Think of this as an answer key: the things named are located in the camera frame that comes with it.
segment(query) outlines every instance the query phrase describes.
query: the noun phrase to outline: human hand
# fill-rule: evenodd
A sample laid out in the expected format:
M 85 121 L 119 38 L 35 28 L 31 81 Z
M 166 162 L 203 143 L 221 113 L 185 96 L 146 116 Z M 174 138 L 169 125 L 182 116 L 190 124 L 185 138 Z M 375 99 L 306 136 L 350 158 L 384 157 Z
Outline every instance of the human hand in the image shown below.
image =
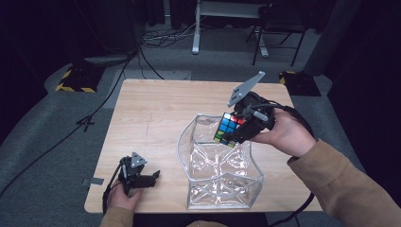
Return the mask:
M 271 131 L 260 132 L 253 142 L 270 144 L 282 152 L 301 157 L 315 144 L 316 140 L 291 114 L 281 109 L 274 109 L 276 122 Z
M 128 197 L 124 192 L 124 187 L 121 182 L 117 180 L 113 185 L 114 187 L 110 191 L 109 198 L 107 199 L 107 207 L 121 207 L 133 212 L 136 203 L 144 192 L 144 189 L 138 189 L 132 197 Z

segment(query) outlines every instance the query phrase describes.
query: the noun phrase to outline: black curtain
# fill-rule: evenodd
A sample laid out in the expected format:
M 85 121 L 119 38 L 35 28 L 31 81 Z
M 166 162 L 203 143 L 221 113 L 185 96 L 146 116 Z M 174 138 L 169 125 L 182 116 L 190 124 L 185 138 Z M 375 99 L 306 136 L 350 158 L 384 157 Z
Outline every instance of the black curtain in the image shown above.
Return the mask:
M 0 144 L 47 95 L 47 77 L 67 63 L 48 18 L 37 2 L 0 3 Z
M 307 60 L 303 72 L 317 77 L 323 74 L 349 25 L 357 14 L 361 0 L 318 0 L 311 27 L 321 36 Z
M 191 26 L 195 23 L 197 0 L 169 0 L 171 26 L 179 29 L 182 24 Z
M 145 22 L 148 22 L 149 26 L 156 26 L 157 24 L 165 23 L 165 8 L 163 0 L 135 0 L 136 7 Z
M 400 1 L 362 1 L 324 74 L 357 157 L 401 206 L 400 11 Z

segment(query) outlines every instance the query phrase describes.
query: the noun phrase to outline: chair leg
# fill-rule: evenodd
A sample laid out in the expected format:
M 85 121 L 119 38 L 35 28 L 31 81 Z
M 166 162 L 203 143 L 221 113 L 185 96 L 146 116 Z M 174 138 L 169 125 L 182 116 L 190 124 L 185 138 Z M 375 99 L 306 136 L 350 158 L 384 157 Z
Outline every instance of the chair leg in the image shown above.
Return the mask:
M 247 38 L 247 42 L 250 40 L 251 36 L 253 35 L 254 31 L 256 30 L 256 27 L 257 27 L 257 26 L 254 26 L 254 27 L 253 27 L 253 29 L 252 29 L 250 35 L 249 35 L 248 38 Z
M 256 55 L 259 50 L 259 43 L 260 43 L 260 39 L 262 38 L 262 33 L 263 33 L 263 28 L 261 26 L 259 29 L 259 34 L 257 36 L 256 49 L 254 50 L 252 65 L 254 65 L 254 62 L 256 61 Z
M 284 38 L 284 40 L 280 44 L 283 44 L 291 34 L 292 34 L 292 32 L 289 32 L 289 34 L 286 36 L 286 38 Z
M 302 33 L 301 39 L 298 42 L 297 50 L 295 51 L 294 58 L 292 59 L 291 67 L 294 65 L 295 59 L 297 58 L 298 51 L 300 50 L 301 43 L 302 43 L 302 40 L 304 39 L 304 36 L 305 36 L 305 31 Z

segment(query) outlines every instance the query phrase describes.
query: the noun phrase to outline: wire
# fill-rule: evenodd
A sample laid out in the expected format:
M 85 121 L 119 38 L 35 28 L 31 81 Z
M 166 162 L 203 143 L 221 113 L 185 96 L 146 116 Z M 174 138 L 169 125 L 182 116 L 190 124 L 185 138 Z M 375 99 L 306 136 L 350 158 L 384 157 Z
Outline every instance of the wire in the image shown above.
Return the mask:
M 144 57 L 144 60 L 147 62 L 148 66 L 153 70 L 153 72 L 160 78 L 160 79 L 164 79 L 162 76 L 160 76 L 160 74 L 158 72 L 156 72 L 156 70 L 153 68 L 153 66 L 151 66 L 151 64 L 148 62 L 147 58 L 145 58 L 144 52 L 142 51 L 142 48 L 139 47 L 139 50 L 141 51 L 142 57 Z
M 138 65 L 139 65 L 139 67 L 141 68 L 142 77 L 143 77 L 144 79 L 147 79 L 147 78 L 145 77 L 145 75 L 144 75 L 144 68 L 143 68 L 142 65 L 141 65 L 141 57 L 139 57 L 139 55 L 138 55 Z
M 111 190 L 113 190 L 113 188 L 115 188 L 117 185 L 122 184 L 122 182 L 118 182 L 115 185 L 113 185 L 113 187 L 111 188 Z
M 107 211 L 107 201 L 108 201 L 108 199 L 109 199 L 110 191 L 112 191 L 112 189 L 113 189 L 115 186 L 117 186 L 118 184 L 120 184 L 120 183 L 117 183 L 116 185 L 114 185 L 114 186 L 112 187 L 112 184 L 113 184 L 115 175 L 117 175 L 118 169 L 119 169 L 121 166 L 122 166 L 122 163 L 121 163 L 121 161 L 120 161 L 119 164 L 118 164 L 118 167 L 117 167 L 117 168 L 115 169 L 115 171 L 114 171 L 114 174 L 113 174 L 112 178 L 110 179 L 109 184 L 107 184 L 107 186 L 106 186 L 106 190 L 103 192 L 103 197 L 102 197 L 103 216 L 106 214 L 106 211 Z
M 167 34 L 167 32 L 170 31 L 170 29 L 168 29 L 165 32 L 165 34 L 163 34 L 163 35 L 159 35 L 159 31 L 160 30 L 159 31 L 157 31 L 157 30 L 156 31 L 150 31 L 147 34 L 145 34 L 143 39 L 142 39 L 143 46 L 146 46 L 146 47 L 149 47 L 149 48 L 158 48 L 158 47 L 168 47 L 170 45 L 173 45 L 177 41 L 183 40 L 188 36 L 195 35 L 195 32 L 191 33 L 191 34 L 185 34 L 186 32 L 189 32 L 190 30 L 192 30 L 195 27 L 195 25 L 196 24 L 193 24 L 193 25 L 187 27 L 186 29 L 183 29 L 183 30 L 180 30 L 180 31 L 175 30 L 175 32 L 171 33 L 171 34 Z M 160 41 L 159 41 L 158 44 L 150 44 L 148 42 L 148 41 L 155 41 L 155 40 L 160 40 Z
M 300 221 L 298 220 L 298 216 L 295 216 L 295 221 L 297 222 L 297 226 L 298 226 L 298 227 L 301 227 L 301 223 L 300 223 Z
M 274 103 L 274 104 L 267 104 L 267 103 L 265 103 L 265 104 L 253 105 L 253 106 L 251 106 L 251 109 L 253 110 L 253 109 L 256 109 L 256 108 L 259 108 L 259 107 L 272 107 L 272 108 L 282 109 L 282 110 L 284 110 L 284 111 L 288 111 L 288 110 L 290 109 L 290 107 L 283 106 L 283 105 L 281 105 L 281 104 L 278 103 L 278 102 L 271 101 L 271 100 L 269 100 L 269 102 Z M 232 112 L 232 114 L 234 114 L 234 115 L 237 116 L 237 117 L 244 117 L 244 114 L 243 114 L 243 113 Z
M 58 143 L 56 143 L 53 147 L 51 147 L 50 149 L 48 149 L 47 151 L 45 151 L 44 153 L 42 153 L 41 155 L 39 155 L 35 160 L 33 160 L 29 165 L 27 165 L 23 170 L 21 170 L 15 177 L 13 177 L 11 179 L 11 181 L 3 188 L 3 190 L 0 192 L 0 199 L 3 197 L 4 193 L 7 191 L 7 189 L 9 189 L 9 187 L 22 175 L 24 174 L 30 167 L 32 167 L 34 164 L 36 164 L 40 159 L 42 159 L 46 154 L 48 154 L 50 151 L 52 151 L 54 148 L 56 148 L 57 146 L 59 146 L 62 142 L 64 142 L 66 139 L 68 139 L 72 134 L 74 134 L 74 132 L 76 132 L 80 127 L 82 127 L 83 125 L 85 125 L 89 119 L 92 118 L 92 116 L 94 116 L 103 106 L 104 104 L 107 102 L 107 100 L 109 100 L 109 98 L 112 96 L 113 91 L 115 90 L 118 81 L 121 79 L 125 68 L 127 67 L 127 65 L 130 63 L 130 61 L 132 60 L 133 55 L 130 55 L 129 59 L 126 61 L 126 63 L 124 64 L 120 75 L 118 76 L 117 82 L 115 83 L 114 87 L 112 88 L 112 90 L 110 91 L 109 95 L 106 97 L 106 99 L 99 105 L 99 107 L 97 107 L 97 109 L 95 109 L 92 114 L 90 114 L 89 116 L 85 117 L 84 120 L 81 122 L 81 124 L 79 124 L 76 128 L 74 128 L 71 132 L 69 132 L 64 138 L 62 138 Z
M 287 218 L 284 218 L 284 219 L 281 219 L 281 220 L 277 220 L 272 225 L 268 225 L 268 226 L 269 227 L 273 227 L 273 226 L 288 222 L 293 218 L 295 218 L 297 220 L 297 218 L 296 218 L 297 215 L 300 214 L 301 212 L 303 212 L 305 210 L 305 208 L 307 208 L 307 206 L 313 201 L 314 197 L 315 197 L 315 195 L 311 192 L 309 194 L 309 197 L 307 198 L 307 200 L 304 202 L 304 204 L 302 204 L 302 206 L 300 208 L 298 208 L 296 211 L 292 212 Z

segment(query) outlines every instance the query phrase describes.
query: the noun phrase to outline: sleeve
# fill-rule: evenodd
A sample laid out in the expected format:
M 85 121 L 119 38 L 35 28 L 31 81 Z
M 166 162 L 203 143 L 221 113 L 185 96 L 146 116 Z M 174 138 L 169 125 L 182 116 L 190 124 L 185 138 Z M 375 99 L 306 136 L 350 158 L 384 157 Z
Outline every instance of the sleeve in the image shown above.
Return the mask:
M 100 227 L 132 227 L 133 212 L 121 207 L 110 207 L 101 221 Z
M 401 209 L 384 188 L 324 141 L 288 165 L 344 226 L 401 226 Z

